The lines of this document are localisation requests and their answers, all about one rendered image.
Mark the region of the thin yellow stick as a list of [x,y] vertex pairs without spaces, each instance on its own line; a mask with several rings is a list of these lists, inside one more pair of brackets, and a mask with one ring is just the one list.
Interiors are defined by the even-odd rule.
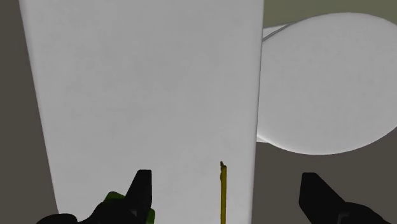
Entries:
[[220,182],[221,182],[221,194],[220,194],[220,224],[226,224],[226,193],[227,193],[227,166],[220,162]]

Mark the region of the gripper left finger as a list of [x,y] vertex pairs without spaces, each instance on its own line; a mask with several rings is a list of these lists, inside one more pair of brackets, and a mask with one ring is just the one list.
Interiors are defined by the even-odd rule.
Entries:
[[152,204],[152,171],[137,171],[124,196],[124,199],[103,200],[82,221],[62,213],[46,216],[36,224],[146,224]]

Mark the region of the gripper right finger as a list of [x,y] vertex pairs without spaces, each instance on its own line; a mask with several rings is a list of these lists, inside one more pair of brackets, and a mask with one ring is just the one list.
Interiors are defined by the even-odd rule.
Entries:
[[315,172],[304,172],[298,204],[310,224],[391,224],[373,209],[345,201]]

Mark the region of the green object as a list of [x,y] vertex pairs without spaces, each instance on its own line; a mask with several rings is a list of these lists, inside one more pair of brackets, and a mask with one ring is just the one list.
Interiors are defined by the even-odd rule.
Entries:
[[[118,193],[118,192],[109,192],[104,201],[106,200],[113,200],[113,199],[124,199],[125,196]],[[150,209],[148,212],[148,218],[146,220],[146,224],[155,224],[155,210],[154,209]]]

